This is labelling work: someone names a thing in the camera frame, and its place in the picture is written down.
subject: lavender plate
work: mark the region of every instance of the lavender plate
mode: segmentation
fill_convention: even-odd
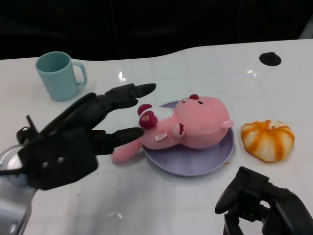
[[[162,107],[174,108],[177,102],[170,102]],[[234,131],[230,128],[225,137],[210,148],[194,149],[184,145],[175,145],[160,150],[143,147],[143,150],[152,163],[167,172],[181,176],[200,176],[226,163],[234,148]]]

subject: toy bread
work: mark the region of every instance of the toy bread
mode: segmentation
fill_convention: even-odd
[[[294,134],[283,122],[266,120],[243,125],[241,139],[249,153],[265,162],[275,162],[289,156]]]

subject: plush toy tag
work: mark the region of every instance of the plush toy tag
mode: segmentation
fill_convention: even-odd
[[[162,139],[164,139],[165,137],[167,137],[167,134],[162,134],[162,135],[159,135],[159,136],[156,136],[156,141],[160,141]]]

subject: pink plush bear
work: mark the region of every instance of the pink plush bear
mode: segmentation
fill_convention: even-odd
[[[178,102],[174,109],[143,104],[138,108],[139,126],[145,134],[113,152],[114,162],[122,162],[135,155],[144,145],[149,149],[163,149],[176,144],[190,148],[208,148],[226,135],[233,126],[225,105],[216,98],[196,94]]]

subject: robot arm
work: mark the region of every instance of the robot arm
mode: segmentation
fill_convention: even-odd
[[[0,234],[22,235],[38,189],[49,190],[77,182],[98,167],[96,155],[136,140],[141,128],[107,134],[92,130],[116,109],[133,107],[155,84],[114,88],[104,95],[90,93],[77,100],[41,132],[29,116],[29,127],[17,132],[20,145],[0,155]]]
[[[269,177],[240,167],[225,189],[215,213],[225,214],[224,235],[243,235],[239,218],[263,223],[264,235],[311,235],[313,219],[302,201],[286,188],[269,183]],[[260,205],[264,200],[270,208]]]

